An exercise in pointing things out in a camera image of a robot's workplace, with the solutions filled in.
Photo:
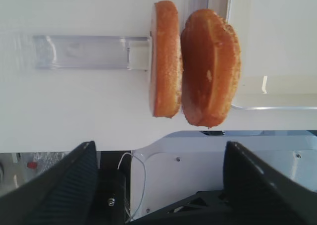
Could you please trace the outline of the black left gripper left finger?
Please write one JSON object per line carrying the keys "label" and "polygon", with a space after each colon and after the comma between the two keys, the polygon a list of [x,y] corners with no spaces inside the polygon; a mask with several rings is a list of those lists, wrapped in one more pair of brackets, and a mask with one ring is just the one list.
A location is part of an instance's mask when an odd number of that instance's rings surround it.
{"label": "black left gripper left finger", "polygon": [[2,225],[84,225],[98,182],[96,145],[84,142],[0,199]]}

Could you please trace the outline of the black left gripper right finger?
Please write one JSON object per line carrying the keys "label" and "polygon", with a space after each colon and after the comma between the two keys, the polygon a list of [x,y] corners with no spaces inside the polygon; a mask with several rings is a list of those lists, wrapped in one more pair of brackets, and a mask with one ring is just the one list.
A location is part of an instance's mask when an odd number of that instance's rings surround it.
{"label": "black left gripper right finger", "polygon": [[240,225],[315,225],[317,194],[238,142],[224,155],[224,191]]}

